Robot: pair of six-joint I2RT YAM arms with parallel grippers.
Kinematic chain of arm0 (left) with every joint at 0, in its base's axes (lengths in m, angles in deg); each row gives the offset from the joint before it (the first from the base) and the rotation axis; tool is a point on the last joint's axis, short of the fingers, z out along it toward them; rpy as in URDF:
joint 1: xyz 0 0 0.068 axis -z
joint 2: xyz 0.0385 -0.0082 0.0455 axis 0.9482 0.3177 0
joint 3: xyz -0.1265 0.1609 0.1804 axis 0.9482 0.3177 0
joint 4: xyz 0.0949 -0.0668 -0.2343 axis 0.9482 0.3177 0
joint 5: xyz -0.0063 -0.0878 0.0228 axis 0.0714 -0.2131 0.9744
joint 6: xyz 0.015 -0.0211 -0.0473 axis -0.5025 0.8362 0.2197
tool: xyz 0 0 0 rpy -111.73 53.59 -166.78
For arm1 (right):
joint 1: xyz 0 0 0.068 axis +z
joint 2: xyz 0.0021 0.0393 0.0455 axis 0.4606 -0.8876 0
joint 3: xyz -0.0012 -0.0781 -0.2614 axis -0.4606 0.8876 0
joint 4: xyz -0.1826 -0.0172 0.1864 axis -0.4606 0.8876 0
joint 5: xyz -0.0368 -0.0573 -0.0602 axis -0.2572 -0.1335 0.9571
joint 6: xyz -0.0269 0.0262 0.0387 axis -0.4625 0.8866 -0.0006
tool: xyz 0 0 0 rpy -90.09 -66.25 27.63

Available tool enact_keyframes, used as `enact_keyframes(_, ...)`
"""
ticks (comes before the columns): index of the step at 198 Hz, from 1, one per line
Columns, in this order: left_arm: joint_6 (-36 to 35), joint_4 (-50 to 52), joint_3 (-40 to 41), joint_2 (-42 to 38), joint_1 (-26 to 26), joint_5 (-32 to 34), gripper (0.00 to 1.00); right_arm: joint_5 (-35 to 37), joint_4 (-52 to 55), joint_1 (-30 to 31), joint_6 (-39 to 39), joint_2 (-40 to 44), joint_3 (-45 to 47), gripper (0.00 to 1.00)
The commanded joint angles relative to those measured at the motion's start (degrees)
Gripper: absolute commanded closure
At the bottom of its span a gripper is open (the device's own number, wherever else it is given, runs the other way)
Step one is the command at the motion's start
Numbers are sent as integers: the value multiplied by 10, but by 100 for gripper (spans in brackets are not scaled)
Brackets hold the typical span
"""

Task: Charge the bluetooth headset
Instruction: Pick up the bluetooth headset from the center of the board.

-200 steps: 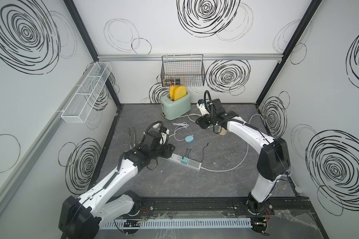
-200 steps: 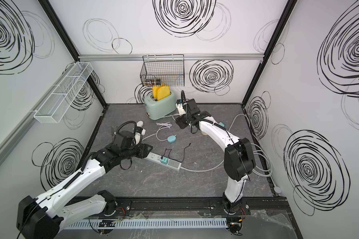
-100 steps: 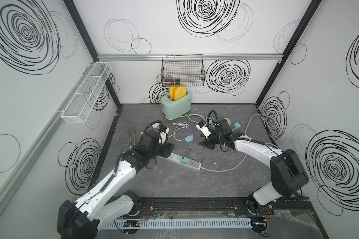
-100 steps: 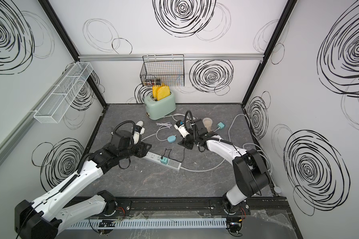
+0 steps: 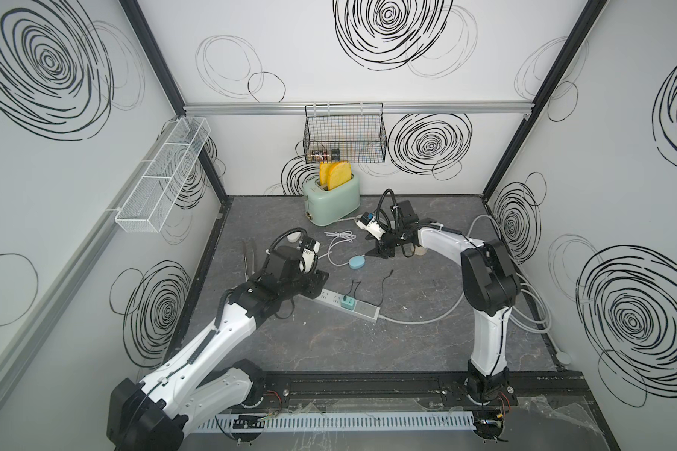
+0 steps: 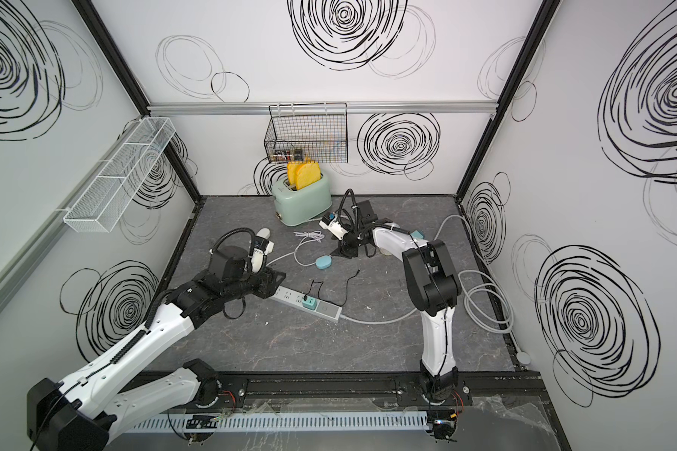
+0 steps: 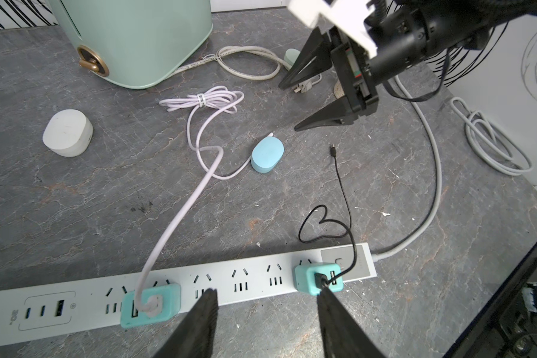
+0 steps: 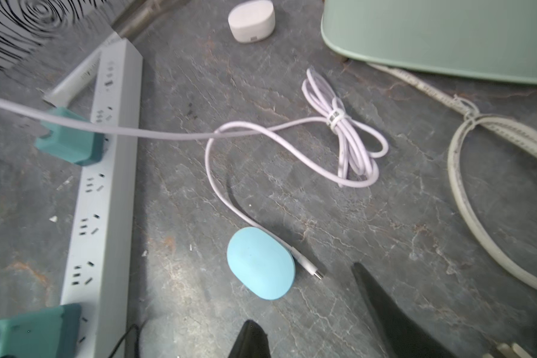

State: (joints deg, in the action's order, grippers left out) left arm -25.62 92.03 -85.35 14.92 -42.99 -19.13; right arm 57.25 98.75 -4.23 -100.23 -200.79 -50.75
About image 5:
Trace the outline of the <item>teal charger with black cable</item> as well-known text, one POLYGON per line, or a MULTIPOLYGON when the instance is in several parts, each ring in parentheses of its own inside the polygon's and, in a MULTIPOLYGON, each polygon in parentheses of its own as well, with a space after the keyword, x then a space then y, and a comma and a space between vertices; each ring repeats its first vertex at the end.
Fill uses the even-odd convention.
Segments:
POLYGON ((340 299, 340 306, 346 310, 354 311, 357 300, 350 295, 343 295, 340 299))

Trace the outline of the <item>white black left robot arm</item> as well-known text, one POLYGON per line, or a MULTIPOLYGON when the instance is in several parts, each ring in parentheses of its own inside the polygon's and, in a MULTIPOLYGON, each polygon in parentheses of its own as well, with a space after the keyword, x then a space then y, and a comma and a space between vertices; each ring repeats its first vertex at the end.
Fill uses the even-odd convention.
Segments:
POLYGON ((218 413, 263 399, 263 371, 242 360, 215 378, 216 366, 297 296, 317 298, 328 279, 320 245, 302 227, 283 232, 261 268, 220 297, 216 318, 165 364, 112 392, 106 435, 118 450, 177 450, 218 413))

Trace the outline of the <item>blue earbud case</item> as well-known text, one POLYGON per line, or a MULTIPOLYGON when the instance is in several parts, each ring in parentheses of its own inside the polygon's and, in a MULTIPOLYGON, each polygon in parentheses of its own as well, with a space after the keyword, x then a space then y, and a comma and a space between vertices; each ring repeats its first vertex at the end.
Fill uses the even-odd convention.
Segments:
POLYGON ((366 264, 366 257, 363 255, 351 257, 348 261, 348 266, 352 270, 359 270, 366 264))

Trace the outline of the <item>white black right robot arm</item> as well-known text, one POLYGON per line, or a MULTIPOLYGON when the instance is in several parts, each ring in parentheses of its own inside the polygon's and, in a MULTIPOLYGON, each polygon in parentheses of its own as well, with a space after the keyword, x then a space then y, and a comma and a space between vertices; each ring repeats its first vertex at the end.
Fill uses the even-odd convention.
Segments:
POLYGON ((459 265, 463 299, 474 311, 473 351, 464 390, 478 405, 499 398, 509 378, 508 322, 521 292, 507 247, 500 240, 472 239, 434 219, 421 219, 411 203, 398 202, 391 189, 385 190, 382 197, 392 200, 389 212, 384 212, 379 203, 374 212, 365 212, 357 220, 359 228, 375 240, 368 255, 390 259, 398 249, 424 248, 459 265))

